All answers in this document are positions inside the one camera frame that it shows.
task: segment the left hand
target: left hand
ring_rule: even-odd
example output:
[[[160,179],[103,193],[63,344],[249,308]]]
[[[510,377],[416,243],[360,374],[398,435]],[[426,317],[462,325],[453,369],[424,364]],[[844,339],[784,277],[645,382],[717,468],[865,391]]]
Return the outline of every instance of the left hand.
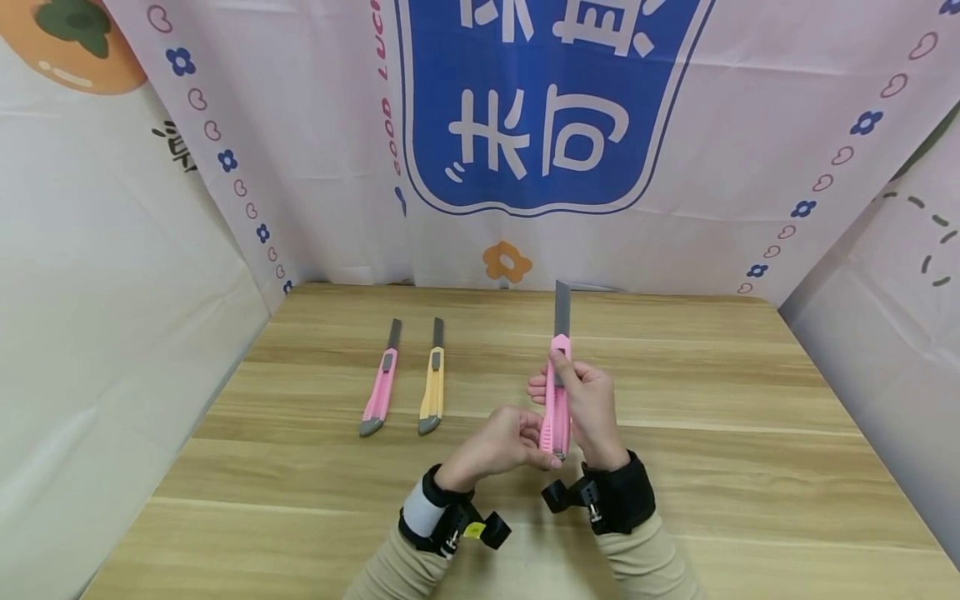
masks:
[[[461,444],[437,471],[434,481],[450,492],[469,492],[478,481],[521,465],[552,470],[560,459],[538,446],[543,417],[515,406],[502,406]]]

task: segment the wrist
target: wrist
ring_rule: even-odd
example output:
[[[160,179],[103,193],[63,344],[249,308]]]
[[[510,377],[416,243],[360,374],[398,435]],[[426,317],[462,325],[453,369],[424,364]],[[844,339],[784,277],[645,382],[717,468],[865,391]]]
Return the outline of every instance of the wrist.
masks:
[[[630,464],[630,454],[622,442],[616,440],[608,444],[585,447],[584,462],[590,468],[615,471]]]
[[[476,487],[481,478],[453,456],[440,465],[433,480],[445,492],[467,493]]]

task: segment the yellow utility knife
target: yellow utility knife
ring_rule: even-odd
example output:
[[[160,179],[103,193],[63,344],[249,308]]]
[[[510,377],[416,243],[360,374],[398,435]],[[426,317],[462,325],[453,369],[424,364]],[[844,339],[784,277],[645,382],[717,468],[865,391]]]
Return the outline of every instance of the yellow utility knife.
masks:
[[[426,392],[420,404],[417,432],[422,436],[440,426],[444,416],[444,320],[433,320],[433,349],[426,366]]]

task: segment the black wrist strap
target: black wrist strap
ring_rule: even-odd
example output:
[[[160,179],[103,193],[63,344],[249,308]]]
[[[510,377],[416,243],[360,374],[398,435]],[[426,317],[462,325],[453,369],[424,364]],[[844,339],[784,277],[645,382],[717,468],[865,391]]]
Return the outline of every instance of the black wrist strap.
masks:
[[[473,490],[457,493],[441,489],[434,480],[439,469],[440,465],[433,466],[421,480],[423,495],[430,504],[445,509],[433,533],[427,538],[417,535],[404,520],[401,508],[398,524],[400,534],[419,551],[446,559],[453,558],[463,538],[478,539],[494,550],[499,548],[511,534],[507,523],[496,512],[490,513],[486,519],[482,518],[471,502]]]
[[[599,470],[583,464],[584,476],[571,488],[557,480],[540,495],[551,513],[562,513],[571,506],[587,508],[590,527],[600,536],[629,534],[653,516],[657,509],[647,469],[633,451],[627,450],[630,463],[615,471]]]

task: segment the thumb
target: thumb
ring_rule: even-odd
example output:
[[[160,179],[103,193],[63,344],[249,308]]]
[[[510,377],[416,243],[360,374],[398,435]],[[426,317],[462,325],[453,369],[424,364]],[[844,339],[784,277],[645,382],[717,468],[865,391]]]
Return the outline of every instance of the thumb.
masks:
[[[526,450],[526,457],[524,457],[523,462],[530,467],[539,468],[540,470],[553,470],[555,468],[560,468],[560,465],[562,464],[559,458],[549,452],[544,452],[539,448],[530,448],[524,446],[524,450]]]
[[[573,369],[573,363],[566,357],[566,354],[557,349],[552,349],[550,350],[550,362],[553,363],[553,369],[560,376],[564,387],[576,390],[581,386],[580,377],[577,376],[577,372]]]

